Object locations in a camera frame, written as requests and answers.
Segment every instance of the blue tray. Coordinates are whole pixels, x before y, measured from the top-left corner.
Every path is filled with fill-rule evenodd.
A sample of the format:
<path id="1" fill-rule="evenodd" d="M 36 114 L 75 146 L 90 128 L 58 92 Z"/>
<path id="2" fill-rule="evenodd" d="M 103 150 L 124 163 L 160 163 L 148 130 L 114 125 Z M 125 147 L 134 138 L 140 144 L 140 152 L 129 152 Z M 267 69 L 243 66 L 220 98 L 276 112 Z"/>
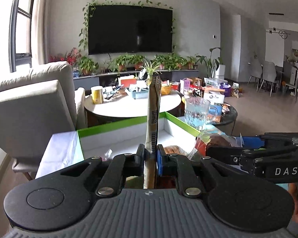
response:
<path id="1" fill-rule="evenodd" d="M 136 91 L 129 91 L 126 88 L 125 92 L 128 94 L 128 96 L 131 96 L 133 99 L 148 98 L 148 90 L 142 90 L 140 92 L 136 92 Z"/>

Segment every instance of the beige armchair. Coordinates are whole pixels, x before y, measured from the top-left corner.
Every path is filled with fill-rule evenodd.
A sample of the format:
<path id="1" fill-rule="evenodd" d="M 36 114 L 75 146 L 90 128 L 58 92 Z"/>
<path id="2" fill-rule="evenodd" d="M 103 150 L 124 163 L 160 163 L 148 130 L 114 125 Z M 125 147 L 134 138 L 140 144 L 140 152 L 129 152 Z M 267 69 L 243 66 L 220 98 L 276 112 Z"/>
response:
<path id="1" fill-rule="evenodd" d="M 0 148 L 14 158 L 14 172 L 36 172 L 53 134 L 87 127 L 84 98 L 67 62 L 0 80 Z"/>

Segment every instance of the ceiling light track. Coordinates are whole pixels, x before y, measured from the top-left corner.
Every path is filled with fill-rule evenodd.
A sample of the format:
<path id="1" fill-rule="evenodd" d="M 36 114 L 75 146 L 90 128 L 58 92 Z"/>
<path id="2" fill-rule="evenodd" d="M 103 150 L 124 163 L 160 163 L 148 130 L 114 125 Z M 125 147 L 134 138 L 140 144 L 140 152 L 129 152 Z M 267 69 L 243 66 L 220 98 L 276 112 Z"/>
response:
<path id="1" fill-rule="evenodd" d="M 288 35 L 290 35 L 290 33 L 287 33 L 286 31 L 282 31 L 282 30 L 280 30 L 279 32 L 276 32 L 276 28 L 274 28 L 274 32 L 270 29 L 269 31 L 266 31 L 266 33 L 269 33 L 269 34 L 272 34 L 272 33 L 279 34 L 282 39 L 287 39 Z"/>

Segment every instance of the black tv screen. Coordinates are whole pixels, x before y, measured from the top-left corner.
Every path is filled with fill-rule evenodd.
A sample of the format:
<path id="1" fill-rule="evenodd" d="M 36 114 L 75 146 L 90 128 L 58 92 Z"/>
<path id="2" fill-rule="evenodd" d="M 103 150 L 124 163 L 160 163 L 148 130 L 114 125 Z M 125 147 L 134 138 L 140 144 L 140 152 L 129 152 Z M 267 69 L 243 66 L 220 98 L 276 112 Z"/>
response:
<path id="1" fill-rule="evenodd" d="M 89 18 L 88 53 L 170 53 L 171 32 L 172 10 L 126 5 L 97 6 L 94 15 Z"/>

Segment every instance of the ivy vine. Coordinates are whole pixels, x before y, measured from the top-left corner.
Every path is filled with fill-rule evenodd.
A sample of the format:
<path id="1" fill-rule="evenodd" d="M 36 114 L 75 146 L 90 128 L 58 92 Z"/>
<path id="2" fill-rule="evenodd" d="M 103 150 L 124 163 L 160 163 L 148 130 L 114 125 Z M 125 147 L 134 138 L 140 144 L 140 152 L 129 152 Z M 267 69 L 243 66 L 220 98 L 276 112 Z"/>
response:
<path id="1" fill-rule="evenodd" d="M 153 3 L 150 0 L 146 0 L 145 2 L 139 1 L 138 3 L 117 3 L 109 0 L 105 0 L 104 3 L 100 3 L 99 0 L 92 0 L 91 2 L 87 3 L 86 6 L 83 8 L 84 11 L 84 23 L 83 28 L 81 29 L 81 32 L 79 36 L 83 36 L 83 38 L 79 41 L 78 47 L 83 50 L 86 50 L 88 47 L 88 22 L 89 18 L 93 17 L 94 12 L 96 10 L 96 6 L 102 6 L 102 5 L 131 5 L 131 6 L 140 6 L 140 7 L 155 7 L 155 8 L 163 8 L 163 9 L 169 9 L 173 10 L 171 6 L 168 7 L 166 4 L 162 4 L 161 2 Z M 173 26 L 173 23 L 175 22 L 175 19 L 172 19 L 172 31 L 171 33 L 174 34 L 175 27 Z"/>

